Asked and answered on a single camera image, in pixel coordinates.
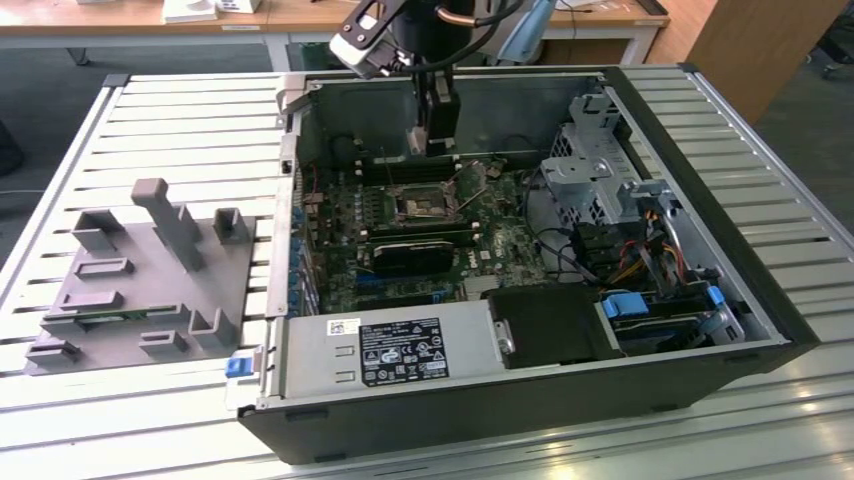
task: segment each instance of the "desk leg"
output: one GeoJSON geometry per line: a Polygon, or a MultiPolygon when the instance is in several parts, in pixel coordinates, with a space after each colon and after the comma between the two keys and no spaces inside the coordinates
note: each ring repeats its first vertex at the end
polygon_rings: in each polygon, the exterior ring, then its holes
{"type": "Polygon", "coordinates": [[[274,72],[291,71],[291,59],[288,58],[288,44],[291,36],[287,33],[264,34],[264,44],[270,55],[270,63],[274,72]]]}
{"type": "Polygon", "coordinates": [[[67,48],[66,51],[75,61],[75,65],[83,66],[90,63],[90,57],[86,55],[86,48],[67,48]]]}
{"type": "Polygon", "coordinates": [[[646,56],[650,53],[653,47],[653,40],[655,40],[655,34],[658,33],[658,27],[635,28],[634,35],[629,40],[629,46],[623,53],[623,58],[619,61],[623,65],[641,65],[646,60],[646,56]]]}

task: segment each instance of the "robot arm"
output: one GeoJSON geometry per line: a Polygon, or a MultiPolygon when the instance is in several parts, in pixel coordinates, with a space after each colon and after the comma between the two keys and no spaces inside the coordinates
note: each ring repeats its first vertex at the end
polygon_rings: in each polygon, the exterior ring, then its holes
{"type": "Polygon", "coordinates": [[[513,0],[509,6],[499,0],[494,12],[482,6],[486,16],[479,17],[477,1],[482,0],[363,0],[330,42],[362,78],[413,76],[418,119],[407,141],[415,155],[442,155],[454,147],[461,109],[454,64],[479,50],[499,59],[526,61],[555,0],[513,0]],[[475,33],[481,35],[473,41],[475,33]]]}

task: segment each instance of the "white sticker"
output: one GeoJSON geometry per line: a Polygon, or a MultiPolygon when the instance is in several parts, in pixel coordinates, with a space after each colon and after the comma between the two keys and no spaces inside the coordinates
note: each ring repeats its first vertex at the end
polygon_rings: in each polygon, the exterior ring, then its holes
{"type": "Polygon", "coordinates": [[[255,31],[260,30],[259,25],[223,25],[223,32],[255,31]]]}
{"type": "Polygon", "coordinates": [[[362,325],[360,318],[328,320],[326,322],[326,334],[330,337],[334,335],[352,335],[354,333],[359,333],[359,325],[362,325]]]}

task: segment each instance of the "black plastic cover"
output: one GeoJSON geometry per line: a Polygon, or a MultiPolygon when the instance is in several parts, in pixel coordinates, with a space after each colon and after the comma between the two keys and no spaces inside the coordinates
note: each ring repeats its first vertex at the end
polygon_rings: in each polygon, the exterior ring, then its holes
{"type": "Polygon", "coordinates": [[[581,284],[509,287],[485,293],[494,321],[506,322],[515,351],[507,368],[621,358],[595,309],[598,292],[581,284]]]}

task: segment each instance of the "blue latch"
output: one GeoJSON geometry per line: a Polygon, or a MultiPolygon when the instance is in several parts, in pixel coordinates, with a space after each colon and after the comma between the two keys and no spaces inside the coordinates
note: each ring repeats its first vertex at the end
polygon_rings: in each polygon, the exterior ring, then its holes
{"type": "Polygon", "coordinates": [[[639,293],[615,293],[605,299],[602,308],[609,318],[650,313],[643,295],[639,293]]]}
{"type": "Polygon", "coordinates": [[[709,287],[706,292],[709,293],[709,298],[711,299],[713,303],[715,305],[723,305],[726,300],[723,298],[723,292],[721,291],[721,289],[718,287],[709,287]]]}
{"type": "Polygon", "coordinates": [[[226,362],[226,378],[252,375],[252,357],[231,357],[226,362]]]}

